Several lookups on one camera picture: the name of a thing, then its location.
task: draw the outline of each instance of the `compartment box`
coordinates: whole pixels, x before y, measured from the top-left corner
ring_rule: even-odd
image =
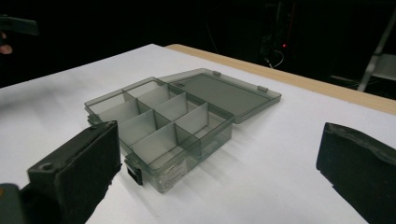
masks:
[[[281,94],[208,69],[150,77],[85,103],[91,124],[116,120],[128,173],[166,192]]]

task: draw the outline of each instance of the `open box lid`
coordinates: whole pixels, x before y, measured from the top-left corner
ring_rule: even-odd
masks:
[[[159,80],[174,85],[234,115],[234,123],[260,113],[280,101],[281,94],[205,68],[178,73]]]

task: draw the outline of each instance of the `table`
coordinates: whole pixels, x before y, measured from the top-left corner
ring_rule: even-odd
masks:
[[[22,188],[30,166],[89,127],[85,102],[199,67],[282,99],[234,125],[232,139],[165,194],[137,186],[123,165],[88,223],[365,223],[316,169],[320,138],[333,122],[396,147],[394,101],[180,45],[147,45],[0,89],[0,183]]]

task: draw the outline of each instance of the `transparent gray plastic box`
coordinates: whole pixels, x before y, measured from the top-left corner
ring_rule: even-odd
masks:
[[[149,77],[85,103],[88,121],[116,120],[128,173],[166,192],[281,94],[205,68]]]

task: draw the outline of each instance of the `human hand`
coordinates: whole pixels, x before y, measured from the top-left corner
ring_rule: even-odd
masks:
[[[7,38],[6,34],[4,34],[3,32],[0,32],[0,33],[1,33],[1,37],[3,39]],[[10,53],[12,53],[12,47],[10,45],[1,45],[0,46],[0,53],[2,53],[2,54],[10,54]]]

